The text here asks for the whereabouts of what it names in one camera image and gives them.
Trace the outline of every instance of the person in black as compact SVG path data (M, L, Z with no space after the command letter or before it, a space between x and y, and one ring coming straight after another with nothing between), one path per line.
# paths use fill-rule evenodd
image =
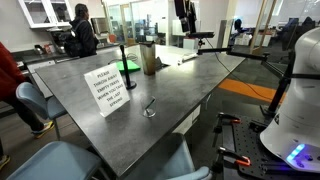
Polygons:
M95 37L91 25L89 23L89 11L86 5L77 4L75 7L76 17L70 22L72 28L75 28L78 23L81 23L76 30L77 36L82 44L80 58L96 55L98 40Z

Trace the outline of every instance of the white robot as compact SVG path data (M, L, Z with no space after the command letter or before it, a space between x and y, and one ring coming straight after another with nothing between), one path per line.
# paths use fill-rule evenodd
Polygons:
M301 36L295 50L297 78L260 139L293 169L320 173L320 28Z

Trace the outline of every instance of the black bag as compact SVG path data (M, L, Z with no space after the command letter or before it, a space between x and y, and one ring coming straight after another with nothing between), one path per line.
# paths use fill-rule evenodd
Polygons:
M77 26L73 29L71 28L71 31L68 32L68 34L64 34L64 50L70 57L77 57L80 56L81 51L83 50L82 44L79 41L79 37L77 35L77 29L86 20L81 20Z

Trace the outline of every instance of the white paper sign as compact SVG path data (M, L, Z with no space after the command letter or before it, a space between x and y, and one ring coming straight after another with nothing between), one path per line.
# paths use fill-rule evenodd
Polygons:
M115 63L86 73L84 78L104 117L130 100Z

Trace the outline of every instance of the laboratory room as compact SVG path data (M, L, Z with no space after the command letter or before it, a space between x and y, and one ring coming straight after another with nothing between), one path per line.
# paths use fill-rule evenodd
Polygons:
M319 0L1 0L0 180L319 180Z

